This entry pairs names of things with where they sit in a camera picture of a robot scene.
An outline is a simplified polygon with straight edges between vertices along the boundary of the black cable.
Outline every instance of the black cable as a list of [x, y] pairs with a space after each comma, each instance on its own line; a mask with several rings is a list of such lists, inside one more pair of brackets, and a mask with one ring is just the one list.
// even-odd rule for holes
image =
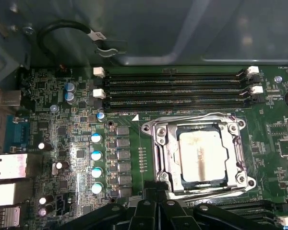
[[74, 21], [68, 21], [68, 20], [60, 20], [56, 21], [54, 23], [50, 23], [40, 29], [37, 33], [36, 39], [37, 39], [37, 45], [42, 50], [42, 52], [51, 60], [53, 60], [56, 63], [55, 55], [45, 46], [44, 44], [44, 38], [46, 35], [48, 35], [50, 32], [61, 29], [61, 28], [73, 28], [77, 30], [81, 30], [86, 34], [91, 33], [91, 29], [87, 27], [86, 25], [83, 25], [82, 23], [74, 22]]

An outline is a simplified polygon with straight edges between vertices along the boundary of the screw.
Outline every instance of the screw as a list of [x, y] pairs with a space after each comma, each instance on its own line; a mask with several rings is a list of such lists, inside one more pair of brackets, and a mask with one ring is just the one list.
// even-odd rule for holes
[[175, 204], [175, 202], [174, 201], [172, 201], [172, 200], [169, 200], [168, 202], [167, 202], [167, 205], [174, 205]]
[[201, 205], [200, 206], [200, 210], [202, 210], [202, 211], [208, 211], [208, 207], [206, 206], [206, 205]]
[[283, 78], [281, 76], [276, 76], [276, 77], [274, 77], [274, 81], [276, 83], [281, 83], [283, 81]]
[[35, 31], [31, 26], [25, 26], [25, 27], [23, 27], [23, 32], [26, 35], [33, 35]]

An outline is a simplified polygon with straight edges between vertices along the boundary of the capacitor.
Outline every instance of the capacitor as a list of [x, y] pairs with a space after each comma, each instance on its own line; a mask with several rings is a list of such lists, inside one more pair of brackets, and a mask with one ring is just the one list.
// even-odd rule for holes
[[38, 202], [39, 202], [40, 205], [45, 205], [45, 204], [51, 203], [53, 200], [54, 200], [53, 195], [48, 194], [48, 195], [42, 196], [38, 200]]
[[102, 176], [103, 170], [100, 167], [96, 167], [91, 171], [91, 175], [93, 178], [99, 178]]
[[72, 92], [67, 92], [65, 94], [65, 100], [68, 104], [74, 104], [76, 102], [75, 95]]
[[45, 207], [41, 207], [40, 210], [38, 211], [38, 214], [40, 217], [45, 217], [46, 215], [48, 215], [53, 210], [54, 210], [53, 205], [48, 204]]
[[47, 142], [40, 142], [38, 144], [38, 148], [42, 151], [51, 151], [53, 150], [53, 146], [50, 143]]
[[95, 144], [99, 144], [102, 141], [102, 136], [99, 133], [94, 133], [91, 135], [91, 140]]
[[68, 161], [59, 161], [56, 164], [57, 169], [68, 169], [69, 168], [69, 162]]
[[66, 90], [67, 92], [71, 92], [71, 93], [75, 93], [75, 92], [76, 92], [75, 85], [72, 84], [72, 83], [70, 83], [70, 82], [68, 82], [68, 83], [65, 84], [65, 90]]
[[59, 111], [59, 107], [56, 105], [56, 104], [52, 104], [51, 106], [50, 106], [50, 112], [52, 112], [52, 113], [57, 113]]
[[91, 154], [91, 158], [94, 161], [99, 161], [102, 158], [101, 151], [93, 151], [92, 154]]
[[91, 188], [92, 193], [99, 194], [102, 191], [103, 187], [104, 187], [103, 184], [100, 182], [94, 183], [92, 188]]
[[103, 112], [97, 113], [96, 117], [99, 122], [103, 122], [106, 119], [106, 115]]

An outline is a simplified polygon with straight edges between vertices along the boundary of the green circuit board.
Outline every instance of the green circuit board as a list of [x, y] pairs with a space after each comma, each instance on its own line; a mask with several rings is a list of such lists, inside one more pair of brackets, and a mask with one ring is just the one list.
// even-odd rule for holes
[[[179, 73], [202, 72], [238, 72], [243, 67], [171, 67]], [[109, 68], [109, 73], [161, 73], [168, 67], [119, 67]], [[275, 76], [281, 76], [282, 82], [276, 83]], [[218, 203], [230, 203], [248, 200], [269, 199], [274, 202], [285, 202], [288, 199], [288, 107], [284, 95], [288, 90], [287, 67], [260, 67], [261, 83], [266, 103], [254, 104], [247, 109], [213, 110], [213, 112], [232, 113], [246, 121], [247, 128], [241, 132], [245, 162], [248, 175], [256, 179], [257, 187], [235, 198], [219, 198]], [[44, 153], [43, 174], [36, 179], [35, 198], [32, 202], [32, 228], [39, 229], [49, 222], [60, 225], [86, 214], [111, 202], [127, 204], [128, 200], [142, 197], [145, 180], [154, 179], [153, 150], [151, 137], [141, 132], [141, 125], [160, 116], [197, 115], [210, 112], [203, 108], [200, 111], [158, 111], [140, 113], [110, 113], [99, 122], [97, 110], [92, 107], [92, 69], [72, 69], [71, 77], [56, 78], [52, 69], [32, 69], [22, 75], [22, 79], [30, 82], [30, 91], [37, 99], [36, 113], [30, 117], [29, 152], [39, 151], [41, 141], [49, 141], [56, 146], [54, 151]], [[69, 105], [64, 101], [64, 84], [71, 82], [76, 87], [77, 102]], [[57, 113], [51, 113], [52, 104], [59, 107]], [[110, 193], [119, 186], [111, 184], [116, 172], [110, 170], [117, 165], [117, 160], [110, 155], [115, 154], [109, 143], [116, 136], [109, 133], [117, 127], [128, 127], [130, 140], [132, 197], [113, 198]], [[100, 144], [92, 144], [90, 136], [99, 133], [103, 140]], [[99, 150], [103, 160], [93, 162], [91, 152]], [[51, 174], [52, 163], [67, 160], [69, 170]], [[104, 176], [94, 179], [91, 170], [101, 167]], [[94, 195], [91, 187], [101, 182], [103, 192]], [[46, 218], [38, 217], [38, 199], [45, 194], [67, 193], [70, 211], [63, 216], [49, 214]]]

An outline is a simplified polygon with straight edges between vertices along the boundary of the cpu socket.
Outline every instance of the cpu socket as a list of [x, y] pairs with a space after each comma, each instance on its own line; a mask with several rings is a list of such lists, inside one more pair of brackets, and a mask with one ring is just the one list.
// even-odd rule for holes
[[152, 136], [155, 180], [170, 199], [239, 196], [256, 186], [247, 176], [240, 130], [231, 114], [160, 117], [142, 125]]

